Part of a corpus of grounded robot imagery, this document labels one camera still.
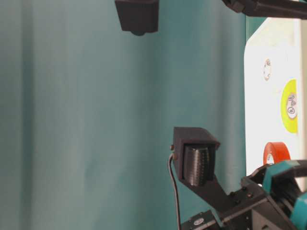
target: circular label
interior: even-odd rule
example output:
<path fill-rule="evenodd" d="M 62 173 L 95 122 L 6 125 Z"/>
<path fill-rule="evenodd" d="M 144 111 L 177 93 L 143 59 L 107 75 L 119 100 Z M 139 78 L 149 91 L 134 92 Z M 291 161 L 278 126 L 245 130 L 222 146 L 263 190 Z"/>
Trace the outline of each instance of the circular label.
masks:
<path fill-rule="evenodd" d="M 270 153 L 267 156 L 267 164 L 274 164 L 274 158 Z"/>
<path fill-rule="evenodd" d="M 196 221 L 194 221 L 194 225 L 195 226 L 201 225 L 204 221 L 205 221 L 204 218 L 199 218 Z"/>
<path fill-rule="evenodd" d="M 287 113 L 288 113 L 288 116 L 289 116 L 290 119 L 294 119 L 297 116 L 296 93 L 292 93 L 288 97 Z"/>

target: teal backdrop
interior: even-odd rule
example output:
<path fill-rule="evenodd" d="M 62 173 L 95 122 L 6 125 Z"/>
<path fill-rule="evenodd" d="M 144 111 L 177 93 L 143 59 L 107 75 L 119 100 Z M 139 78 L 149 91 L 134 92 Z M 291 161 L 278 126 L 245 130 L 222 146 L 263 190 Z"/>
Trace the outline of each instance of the teal backdrop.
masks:
<path fill-rule="evenodd" d="M 161 0 L 159 32 L 122 32 L 113 0 L 0 3 L 0 229 L 171 230 L 174 126 L 222 143 L 245 175 L 245 17 Z M 207 205 L 179 184 L 182 220 Z"/>

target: orange tape roll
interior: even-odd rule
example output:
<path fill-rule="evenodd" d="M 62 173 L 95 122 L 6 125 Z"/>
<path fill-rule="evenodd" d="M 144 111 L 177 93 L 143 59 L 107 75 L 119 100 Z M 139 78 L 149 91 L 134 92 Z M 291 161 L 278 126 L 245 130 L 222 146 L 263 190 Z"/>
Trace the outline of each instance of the orange tape roll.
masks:
<path fill-rule="evenodd" d="M 263 164 L 277 164 L 290 159 L 289 150 L 283 142 L 269 142 L 266 144 L 263 153 Z"/>

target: cable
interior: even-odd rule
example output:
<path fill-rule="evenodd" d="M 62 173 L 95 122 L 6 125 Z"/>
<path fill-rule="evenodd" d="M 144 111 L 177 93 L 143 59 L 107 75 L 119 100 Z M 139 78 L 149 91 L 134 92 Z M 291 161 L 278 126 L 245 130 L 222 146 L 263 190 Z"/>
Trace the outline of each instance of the cable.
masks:
<path fill-rule="evenodd" d="M 174 189 L 174 195 L 175 195 L 175 202 L 176 202 L 176 214 L 177 214 L 177 229 L 181 230 L 181 221 L 180 221 L 180 210 L 179 210 L 179 198 L 178 198 L 178 189 L 177 189 L 177 185 L 176 185 L 176 181 L 173 175 L 173 170 L 172 170 L 172 160 L 173 160 L 173 154 L 171 154 L 168 158 L 168 163 L 167 163 L 167 167 L 168 167 L 168 172 L 169 175 L 171 177 L 172 180 L 172 184 L 173 184 L 173 189 Z"/>

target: black mount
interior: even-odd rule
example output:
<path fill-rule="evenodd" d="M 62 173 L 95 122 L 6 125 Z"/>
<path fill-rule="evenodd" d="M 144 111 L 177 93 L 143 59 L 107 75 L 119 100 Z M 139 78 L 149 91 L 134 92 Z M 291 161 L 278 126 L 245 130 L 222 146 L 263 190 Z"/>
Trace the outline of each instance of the black mount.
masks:
<path fill-rule="evenodd" d="M 292 0 L 222 0 L 237 13 L 251 17 L 307 19 L 307 4 Z"/>

